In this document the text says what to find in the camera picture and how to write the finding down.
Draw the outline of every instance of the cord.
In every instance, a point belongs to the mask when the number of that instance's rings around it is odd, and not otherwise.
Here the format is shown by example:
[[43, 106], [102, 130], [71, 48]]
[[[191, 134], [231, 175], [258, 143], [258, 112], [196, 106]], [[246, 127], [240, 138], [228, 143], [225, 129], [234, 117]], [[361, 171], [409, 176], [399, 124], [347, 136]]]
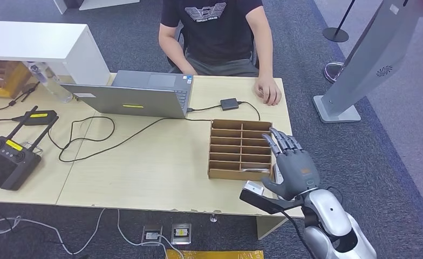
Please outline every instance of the cord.
[[[27, 91], [22, 93], [20, 96], [16, 97], [16, 99], [9, 102], [7, 106], [0, 108], [0, 111], [15, 105], [17, 100], [19, 100], [22, 96], [25, 96], [24, 99], [21, 100], [21, 102], [23, 102], [33, 91], [35, 91], [35, 89], [37, 88], [39, 83], [40, 83], [40, 81], [38, 81], [33, 87], [29, 88]], [[0, 119], [0, 121], [13, 120], [13, 119]]]
[[180, 256], [181, 256], [181, 258], [182, 259], [185, 259], [185, 257], [183, 256], [183, 254], [181, 253], [181, 251], [180, 250], [178, 250], [178, 249], [176, 249], [176, 248], [174, 248], [173, 247], [173, 245], [172, 245], [172, 243], [170, 243], [170, 241], [168, 241], [167, 240], [167, 238], [165, 237], [165, 236], [163, 236], [163, 235], [159, 235], [158, 234], [158, 236], [160, 236], [160, 237], [162, 237], [168, 244], [169, 244], [169, 246], [173, 249], [173, 250], [175, 250], [177, 253], [179, 253], [180, 254]]
[[[247, 102], [247, 101], [238, 101], [237, 103], [238, 103], [239, 105], [240, 105], [240, 104], [248, 104], [248, 105], [250, 105], [250, 106], [251, 106], [251, 107], [252, 107], [252, 108], [256, 111], [258, 120], [259, 120], [259, 121], [261, 121], [261, 115], [259, 114], [259, 111], [256, 109], [256, 107], [254, 107], [254, 106], [253, 106], [253, 104], [251, 104], [251, 103], [249, 103], [249, 102]], [[221, 107], [221, 104], [219, 104], [219, 105], [215, 105], [215, 106], [211, 106], [211, 107], [207, 107], [207, 108], [202, 108], [202, 109], [188, 108], [188, 109], [187, 109], [187, 112], [199, 112], [199, 111], [206, 111], [206, 110], [211, 110], [211, 109], [218, 108], [218, 107]]]
[[[83, 121], [85, 121], [85, 120], [89, 120], [89, 119], [93, 119], [93, 118], [102, 118], [102, 119], [108, 119], [108, 120], [110, 120], [111, 121], [111, 123], [113, 124], [113, 129], [112, 129], [112, 132], [107, 136], [107, 137], [105, 137], [105, 138], [103, 138], [103, 139], [99, 139], [99, 140], [96, 140], [96, 139], [88, 139], [88, 138], [76, 138], [76, 139], [73, 139], [72, 140], [72, 134], [73, 134], [73, 124], [75, 123], [75, 122], [83, 122]], [[72, 160], [64, 160], [64, 159], [62, 159], [62, 154], [64, 153], [64, 151], [66, 151], [67, 150], [67, 148], [68, 147], [70, 147], [70, 144], [72, 144], [73, 142], [75, 142], [75, 141], [77, 141], [77, 140], [88, 140], [88, 141], [93, 141], [93, 142], [101, 142], [101, 141], [104, 141], [104, 140], [107, 140], [108, 138], [110, 138], [112, 135], [113, 135], [113, 133], [114, 133], [114, 131], [115, 131], [115, 123], [114, 123], [114, 121], [113, 121], [113, 119], [111, 119], [111, 118], [109, 118], [109, 117], [101, 117], [101, 116], [92, 116], [92, 117], [88, 117], [88, 118], [86, 118], [86, 119], [83, 119], [83, 120], [76, 120], [76, 121], [73, 121], [72, 122], [72, 127], [71, 127], [71, 129], [70, 129], [70, 138], [69, 138], [69, 142], [62, 148], [62, 147], [60, 147], [52, 138], [51, 138], [51, 134], [50, 134], [50, 132], [48, 132], [48, 137], [50, 138], [50, 140], [51, 140], [51, 142], [53, 142], [53, 144], [57, 147], [57, 148], [59, 148], [61, 151], [60, 151], [60, 153], [59, 153], [59, 161], [61, 161], [61, 162], [65, 162], [65, 163], [70, 163], [70, 162], [76, 162], [76, 161], [81, 161], [81, 160], [85, 160], [85, 159], [88, 159], [88, 158], [91, 158], [91, 157], [93, 157], [93, 156], [95, 156], [95, 155], [98, 155], [98, 154], [101, 154], [101, 153], [103, 153], [103, 152], [107, 152], [107, 151], [109, 151], [109, 150], [112, 150], [112, 149], [114, 149], [114, 148], [117, 148], [117, 147], [119, 147], [119, 146], [121, 146], [122, 144], [124, 144], [124, 143], [126, 143], [126, 142], [128, 142], [129, 140], [131, 140], [133, 137], [135, 137], [136, 135], [138, 135], [138, 134], [140, 134], [140, 133], [142, 133], [143, 131], [145, 131], [146, 129], [148, 129], [149, 127], [151, 127], [151, 126], [153, 126], [154, 124], [156, 124], [156, 123], [158, 123], [159, 121], [162, 121], [162, 120], [177, 120], [177, 119], [173, 119], [173, 118], [161, 118], [161, 119], [158, 119], [158, 120], [156, 120], [156, 121], [154, 121], [154, 122], [152, 122], [152, 123], [150, 123], [148, 126], [146, 126], [146, 127], [144, 127], [144, 128], [142, 128], [141, 130], [139, 130], [139, 131], [137, 131], [137, 132], [135, 132], [133, 135], [131, 135], [130, 137], [128, 137], [127, 139], [125, 139], [124, 141], [122, 141], [122, 142], [120, 142], [120, 143], [118, 143], [118, 144], [116, 144], [116, 145], [114, 145], [114, 146], [112, 146], [112, 147], [109, 147], [109, 148], [106, 148], [106, 149], [103, 149], [103, 150], [101, 150], [101, 151], [99, 151], [99, 152], [96, 152], [96, 153], [94, 153], [94, 154], [91, 154], [91, 155], [88, 155], [88, 156], [85, 156], [85, 157], [83, 157], [83, 158], [77, 158], [77, 159], [72, 159]], [[204, 119], [186, 119], [186, 120], [189, 120], [189, 121], [210, 121], [210, 120], [204, 120]]]
[[[92, 233], [92, 235], [91, 235], [91, 237], [87, 240], [87, 242], [84, 244], [84, 246], [80, 249], [80, 250], [78, 250], [78, 251], [76, 251], [76, 252], [70, 252], [68, 249], [67, 249], [67, 247], [66, 247], [66, 245], [65, 245], [65, 243], [63, 242], [63, 240], [62, 240], [62, 237], [61, 237], [61, 235], [60, 235], [60, 233], [59, 233], [59, 230], [57, 229], [57, 228], [55, 228], [55, 227], [53, 227], [53, 226], [50, 226], [50, 225], [48, 225], [48, 224], [44, 224], [44, 223], [41, 223], [41, 222], [38, 222], [38, 221], [35, 221], [35, 220], [29, 220], [29, 219], [23, 219], [21, 216], [16, 216], [16, 217], [5, 217], [2, 213], [0, 213], [0, 217], [2, 218], [2, 219], [0, 219], [0, 222], [2, 222], [2, 221], [6, 221], [7, 223], [8, 223], [8, 225], [10, 226], [10, 228], [8, 228], [8, 229], [0, 229], [0, 235], [1, 234], [5, 234], [5, 233], [8, 233], [8, 232], [11, 232], [11, 233], [13, 233], [13, 234], [16, 234], [16, 233], [19, 233], [19, 231], [17, 231], [17, 232], [15, 232], [14, 231], [14, 229], [19, 225], [19, 223], [21, 222], [21, 221], [26, 221], [26, 222], [30, 222], [30, 223], [34, 223], [34, 224], [38, 224], [38, 225], [41, 225], [41, 226], [43, 226], [43, 227], [47, 227], [47, 228], [50, 228], [50, 229], [53, 229], [55, 232], [56, 232], [56, 234], [57, 234], [57, 236], [58, 236], [58, 238], [59, 238], [59, 241], [60, 242], [53, 242], [53, 241], [46, 241], [46, 242], [50, 242], [50, 243], [56, 243], [56, 244], [61, 244], [62, 245], [62, 247], [64, 248], [64, 250], [69, 254], [69, 255], [77, 255], [77, 254], [79, 254], [79, 253], [81, 253], [88, 245], [89, 245], [89, 243], [91, 242], [91, 240], [94, 238], [94, 236], [95, 236], [95, 234], [97, 233], [97, 230], [99, 229], [99, 224], [100, 224], [100, 219], [102, 218], [102, 214], [104, 213], [104, 211], [105, 211], [105, 208], [104, 209], [102, 209], [102, 211], [100, 211], [100, 214], [99, 214], [99, 217], [97, 218], [97, 224], [96, 224], [96, 226], [95, 226], [95, 230], [94, 230], [94, 232]], [[166, 247], [165, 247], [165, 245], [163, 244], [163, 243], [161, 243], [161, 242], [155, 242], [155, 241], [149, 241], [149, 242], [143, 242], [143, 243], [134, 243], [134, 242], [131, 242], [125, 235], [124, 235], [124, 233], [122, 232], [122, 230], [121, 230], [121, 227], [120, 227], [120, 224], [119, 224], [119, 222], [120, 222], [120, 211], [119, 211], [119, 209], [117, 209], [117, 211], [118, 211], [118, 223], [117, 223], [117, 227], [118, 227], [118, 231], [119, 231], [119, 233], [121, 234], [121, 236], [122, 236], [122, 238], [124, 238], [124, 240], [127, 242], [127, 243], [129, 243], [129, 244], [131, 244], [131, 245], [133, 245], [133, 246], [142, 246], [142, 245], [144, 245], [144, 244], [159, 244], [159, 245], [161, 245], [162, 246], [162, 248], [163, 248], [163, 250], [164, 250], [164, 253], [165, 253], [165, 255], [166, 255], [166, 259], [168, 259], [168, 257], [167, 257], [167, 250], [166, 250]], [[26, 229], [26, 228], [35, 228], [35, 229], [37, 229], [37, 230], [40, 230], [41, 232], [42, 232], [42, 235], [45, 237], [45, 235], [44, 235], [44, 232], [41, 230], [41, 229], [39, 229], [39, 228], [36, 228], [36, 227], [32, 227], [32, 226], [26, 226], [26, 227], [23, 227], [23, 228], [21, 228], [21, 230], [23, 230], [23, 229]], [[163, 235], [158, 235], [158, 236], [160, 236], [161, 238], [163, 238], [169, 245], [170, 245], [170, 247], [173, 249], [173, 250], [175, 250], [175, 251], [177, 251], [179, 254], [180, 254], [180, 256], [181, 256], [181, 258], [182, 259], [185, 259], [184, 258], [184, 256], [183, 256], [183, 254], [181, 253], [181, 251], [180, 250], [178, 250], [178, 249], [176, 249], [168, 240], [167, 240], [167, 238], [166, 237], [164, 237]]]
[[4, 230], [0, 230], [0, 234], [5, 234], [5, 233], [7, 233], [7, 232], [10, 232], [10, 231], [12, 231], [13, 233], [14, 233], [14, 228], [16, 228], [17, 226], [18, 226], [18, 224], [21, 222], [21, 221], [26, 221], [26, 222], [30, 222], [30, 223], [34, 223], [34, 224], [38, 224], [38, 225], [41, 225], [41, 226], [43, 226], [43, 227], [47, 227], [47, 228], [50, 228], [50, 229], [53, 229], [54, 231], [56, 231], [56, 234], [57, 234], [57, 236], [58, 236], [58, 238], [59, 238], [59, 241], [60, 241], [60, 244], [62, 245], [62, 247], [64, 248], [64, 250], [69, 254], [69, 255], [76, 255], [76, 254], [79, 254], [80, 252], [82, 252], [86, 247], [87, 247], [87, 245], [91, 242], [91, 240], [94, 238], [94, 236], [95, 236], [95, 234], [97, 233], [97, 230], [99, 229], [99, 223], [100, 223], [100, 219], [102, 218], [102, 213], [105, 211], [105, 209], [102, 209], [102, 211], [100, 212], [100, 215], [99, 215], [99, 218], [97, 219], [97, 224], [96, 224], [96, 226], [95, 226], [95, 230], [94, 230], [94, 233], [91, 235], [91, 237], [89, 238], [89, 240], [86, 242], [86, 244], [80, 249], [80, 250], [78, 250], [78, 251], [76, 251], [76, 252], [70, 252], [68, 249], [67, 249], [67, 247], [65, 246], [65, 244], [64, 244], [64, 242], [62, 241], [62, 237], [61, 237], [61, 235], [60, 235], [60, 233], [59, 233], [59, 230], [57, 229], [57, 228], [55, 228], [55, 227], [53, 227], [53, 226], [50, 226], [50, 225], [48, 225], [48, 224], [44, 224], [44, 223], [41, 223], [41, 222], [38, 222], [38, 221], [35, 221], [35, 220], [28, 220], [28, 219], [23, 219], [23, 218], [21, 218], [21, 216], [16, 216], [16, 217], [5, 217], [5, 216], [3, 216], [1, 213], [0, 213], [0, 216], [2, 217], [2, 219], [0, 219], [0, 222], [2, 222], [2, 221], [6, 221], [6, 222], [8, 222], [8, 224], [10, 225], [10, 228], [9, 229], [4, 229]]
[[259, 111], [256, 109], [256, 107], [254, 107], [253, 106], [253, 104], [251, 104], [251, 103], [249, 103], [249, 102], [247, 102], [247, 101], [238, 101], [237, 102], [238, 104], [249, 104], [251, 107], [253, 107], [253, 109], [256, 111], [256, 113], [257, 113], [257, 119], [259, 120], [259, 121], [261, 121], [261, 115], [259, 114]]
[[[166, 246], [163, 243], [161, 243], [161, 242], [149, 241], [149, 242], [143, 242], [143, 243], [137, 244], [137, 243], [131, 242], [129, 239], [127, 239], [126, 236], [122, 233], [122, 230], [121, 230], [121, 228], [119, 226], [119, 219], [120, 219], [120, 212], [119, 212], [119, 209], [118, 209], [118, 230], [119, 230], [119, 233], [121, 234], [122, 238], [124, 238], [124, 240], [126, 240], [127, 243], [129, 243], [129, 244], [131, 244], [133, 246], [136, 246], [136, 247], [141, 246], [141, 245], [144, 245], [144, 244], [160, 244], [162, 246], [162, 248], [164, 249], [164, 253], [166, 254], [166, 259], [168, 259]], [[164, 237], [163, 235], [159, 235], [159, 234], [158, 234], [158, 236], [164, 238], [164, 240], [167, 241], [167, 243], [170, 245], [170, 247], [173, 250], [177, 251], [180, 254], [180, 256], [181, 256], [182, 259], [185, 259], [183, 257], [183, 254], [178, 249], [174, 248], [173, 245], [167, 240], [166, 237]]]
[[340, 194], [340, 204], [342, 204], [343, 203], [343, 194], [342, 194], [342, 192], [339, 189], [337, 189], [336, 187], [334, 187], [334, 186], [329, 186], [328, 188], [326, 188], [326, 190], [329, 190], [329, 189], [334, 189], [334, 190], [336, 190]]
[[315, 256], [313, 255], [312, 251], [310, 250], [309, 246], [307, 246], [307, 243], [305, 243], [304, 238], [301, 235], [301, 232], [299, 231], [299, 227], [297, 226], [296, 222], [291, 218], [291, 216], [289, 216], [286, 212], [284, 212], [283, 210], [280, 211], [286, 218], [288, 218], [289, 221], [291, 221], [292, 225], [294, 226], [297, 236], [299, 237], [300, 241], [302, 242], [302, 244], [305, 246], [305, 248], [307, 249], [307, 251], [309, 252], [310, 256], [315, 259]]
[[6, 108], [9, 108], [9, 107], [11, 107], [11, 106], [13, 106], [13, 105], [15, 105], [16, 104], [16, 102], [21, 98], [21, 97], [23, 97], [23, 96], [25, 96], [25, 95], [27, 95], [27, 96], [29, 96], [33, 91], [35, 91], [35, 89], [37, 88], [37, 86], [38, 86], [38, 84], [40, 83], [40, 81], [38, 81], [33, 87], [31, 87], [31, 88], [29, 88], [27, 91], [25, 91], [24, 93], [22, 93], [21, 95], [19, 95], [18, 97], [16, 97], [14, 100], [12, 100], [11, 102], [9, 102], [8, 103], [8, 105], [6, 105], [6, 106], [4, 106], [4, 107], [2, 107], [2, 108], [0, 108], [0, 111], [1, 110], [4, 110], [4, 109], [6, 109]]
[[212, 107], [202, 108], [202, 109], [188, 108], [187, 111], [188, 112], [199, 112], [199, 111], [211, 110], [211, 109], [218, 108], [218, 107], [221, 107], [221, 104], [215, 105], [215, 106], [212, 106]]

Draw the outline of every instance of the gray kiosk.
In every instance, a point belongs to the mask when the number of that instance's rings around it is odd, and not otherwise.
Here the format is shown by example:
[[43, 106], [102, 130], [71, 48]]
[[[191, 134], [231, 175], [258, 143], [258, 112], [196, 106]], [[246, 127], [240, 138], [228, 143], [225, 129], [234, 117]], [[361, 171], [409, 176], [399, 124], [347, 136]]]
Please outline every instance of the gray kiosk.
[[313, 98], [322, 122], [361, 120], [354, 104], [400, 68], [420, 17], [423, 0], [382, 1], [345, 63], [324, 69], [335, 83]]

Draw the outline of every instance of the black t-shirt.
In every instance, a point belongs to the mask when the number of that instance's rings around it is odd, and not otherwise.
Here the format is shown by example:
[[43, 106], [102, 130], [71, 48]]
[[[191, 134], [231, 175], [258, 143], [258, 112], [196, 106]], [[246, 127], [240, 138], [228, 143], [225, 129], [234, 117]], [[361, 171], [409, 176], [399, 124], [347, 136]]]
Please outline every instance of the black t-shirt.
[[163, 0], [161, 23], [185, 26], [188, 53], [206, 63], [249, 58], [251, 29], [245, 16], [262, 0]]

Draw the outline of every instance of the chair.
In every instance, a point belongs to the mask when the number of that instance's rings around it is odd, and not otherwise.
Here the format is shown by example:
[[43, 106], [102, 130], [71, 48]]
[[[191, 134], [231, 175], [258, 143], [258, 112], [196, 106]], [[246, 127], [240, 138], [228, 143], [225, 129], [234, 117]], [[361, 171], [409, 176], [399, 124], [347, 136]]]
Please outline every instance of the chair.
[[[181, 38], [183, 39], [183, 46], [182, 46], [183, 47], [183, 54], [186, 54], [186, 49], [188, 48], [188, 44], [189, 44], [188, 31], [186, 30], [186, 28], [182, 24], [180, 24], [180, 25], [179, 25], [179, 27], [177, 29], [177, 33], [175, 35], [176, 36], [175, 38], [180, 43], [180, 45], [181, 45]], [[253, 46], [252, 49], [253, 50], [251, 51], [251, 57], [250, 57], [250, 59], [251, 59], [252, 64], [257, 69], [259, 69], [259, 59], [257, 57], [256, 44], [255, 44], [255, 41], [254, 41], [253, 32], [251, 32], [251, 41], [253, 43], [252, 44], [252, 46]], [[175, 63], [173, 63], [173, 61], [169, 57], [167, 57], [167, 60], [168, 60], [169, 64], [172, 67], [176, 67]]]

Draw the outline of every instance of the black stanchion post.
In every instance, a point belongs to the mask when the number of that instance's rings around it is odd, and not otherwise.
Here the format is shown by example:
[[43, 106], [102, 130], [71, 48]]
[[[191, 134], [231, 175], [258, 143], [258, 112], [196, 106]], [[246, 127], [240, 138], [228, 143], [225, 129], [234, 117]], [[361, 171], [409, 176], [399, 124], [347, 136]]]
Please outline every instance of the black stanchion post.
[[348, 13], [351, 10], [351, 7], [353, 6], [355, 0], [352, 0], [350, 3], [350, 6], [348, 6], [348, 9], [344, 15], [344, 17], [342, 18], [342, 21], [340, 22], [340, 25], [338, 28], [334, 28], [334, 27], [329, 27], [324, 29], [323, 31], [323, 36], [333, 42], [345, 42], [349, 39], [348, 33], [346, 33], [346, 31], [342, 30], [342, 25], [346, 19], [346, 17], [348, 16]]

